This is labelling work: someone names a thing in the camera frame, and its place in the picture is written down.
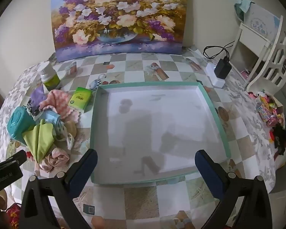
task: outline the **beige wall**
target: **beige wall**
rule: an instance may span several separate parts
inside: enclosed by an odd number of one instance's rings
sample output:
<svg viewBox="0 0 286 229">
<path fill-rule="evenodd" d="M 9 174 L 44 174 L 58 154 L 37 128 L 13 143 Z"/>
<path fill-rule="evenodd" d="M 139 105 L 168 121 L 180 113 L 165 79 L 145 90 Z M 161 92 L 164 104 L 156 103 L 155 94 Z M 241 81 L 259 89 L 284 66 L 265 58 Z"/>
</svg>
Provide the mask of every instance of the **beige wall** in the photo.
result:
<svg viewBox="0 0 286 229">
<path fill-rule="evenodd" d="M 234 40 L 239 22 L 235 0 L 189 0 L 184 45 L 195 43 L 200 51 L 207 45 L 225 45 Z M 284 16 L 278 0 L 253 0 L 273 14 Z M 6 97 L 19 75 L 46 60 L 53 52 L 50 0 L 13 0 L 0 18 L 0 93 Z M 237 51 L 233 63 L 243 68 L 252 54 Z"/>
</svg>

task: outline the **black cable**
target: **black cable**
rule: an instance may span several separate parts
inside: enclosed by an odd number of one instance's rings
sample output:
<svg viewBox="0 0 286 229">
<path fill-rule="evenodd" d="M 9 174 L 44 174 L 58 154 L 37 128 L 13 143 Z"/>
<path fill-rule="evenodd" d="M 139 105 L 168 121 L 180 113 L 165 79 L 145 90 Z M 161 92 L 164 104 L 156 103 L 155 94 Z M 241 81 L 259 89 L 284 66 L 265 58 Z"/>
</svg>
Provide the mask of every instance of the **black cable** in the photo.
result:
<svg viewBox="0 0 286 229">
<path fill-rule="evenodd" d="M 204 55 L 206 58 L 208 58 L 208 59 L 213 59 L 213 58 L 217 57 L 220 53 L 222 53 L 223 51 L 225 51 L 225 52 L 226 52 L 226 57 L 228 57 L 228 58 L 230 59 L 230 53 L 227 51 L 227 48 L 232 47 L 233 45 L 228 46 L 228 45 L 230 45 L 230 44 L 232 44 L 232 43 L 234 43 L 234 41 L 232 41 L 232 42 L 226 44 L 224 47 L 222 47 L 222 46 L 217 46 L 217 45 L 206 46 L 206 47 L 204 48 L 204 50 L 203 50 L 203 55 Z M 215 55 L 209 57 L 208 54 L 206 53 L 206 50 L 209 49 L 209 48 L 215 48 L 215 47 L 221 48 L 222 50 L 221 50 L 219 53 L 217 53 L 217 54 L 215 54 Z"/>
</svg>

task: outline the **yellow-green cloth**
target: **yellow-green cloth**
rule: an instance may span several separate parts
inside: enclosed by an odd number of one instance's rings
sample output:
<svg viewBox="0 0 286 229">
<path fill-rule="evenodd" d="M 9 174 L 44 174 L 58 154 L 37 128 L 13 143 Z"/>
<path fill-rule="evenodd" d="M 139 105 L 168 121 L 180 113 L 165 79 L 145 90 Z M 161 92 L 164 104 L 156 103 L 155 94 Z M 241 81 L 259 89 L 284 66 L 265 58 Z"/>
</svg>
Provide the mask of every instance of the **yellow-green cloth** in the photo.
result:
<svg viewBox="0 0 286 229">
<path fill-rule="evenodd" d="M 46 153 L 54 143 L 52 135 L 53 124 L 46 123 L 44 119 L 33 130 L 22 133 L 24 141 L 30 149 L 37 163 L 41 163 Z"/>
</svg>

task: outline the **pink checkered cloth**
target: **pink checkered cloth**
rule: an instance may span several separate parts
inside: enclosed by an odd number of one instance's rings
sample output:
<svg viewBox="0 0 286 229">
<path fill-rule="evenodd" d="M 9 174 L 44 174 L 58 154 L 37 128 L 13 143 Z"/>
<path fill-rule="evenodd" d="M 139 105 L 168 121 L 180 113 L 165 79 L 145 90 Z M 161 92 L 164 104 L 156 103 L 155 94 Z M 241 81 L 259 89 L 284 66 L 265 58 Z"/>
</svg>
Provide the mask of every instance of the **pink checkered cloth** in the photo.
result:
<svg viewBox="0 0 286 229">
<path fill-rule="evenodd" d="M 74 121 L 77 123 L 80 113 L 68 106 L 70 99 L 71 95 L 67 92 L 53 89 L 48 94 L 46 100 L 39 104 L 39 110 L 44 111 L 46 109 L 51 109 L 55 113 L 58 113 L 63 121 Z"/>
</svg>

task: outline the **power adapter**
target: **power adapter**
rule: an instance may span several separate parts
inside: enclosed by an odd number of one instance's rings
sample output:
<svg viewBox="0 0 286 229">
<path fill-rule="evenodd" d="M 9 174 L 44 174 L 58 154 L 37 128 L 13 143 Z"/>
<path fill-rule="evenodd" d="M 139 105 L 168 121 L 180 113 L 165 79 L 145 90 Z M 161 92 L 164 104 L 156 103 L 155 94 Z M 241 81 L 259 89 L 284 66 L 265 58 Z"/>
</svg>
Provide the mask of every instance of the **power adapter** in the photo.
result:
<svg viewBox="0 0 286 229">
<path fill-rule="evenodd" d="M 231 69 L 232 69 L 232 66 L 229 63 L 229 58 L 228 56 L 225 56 L 223 59 L 220 59 L 218 61 L 218 64 L 216 65 L 214 73 L 217 78 L 226 79 Z"/>
</svg>

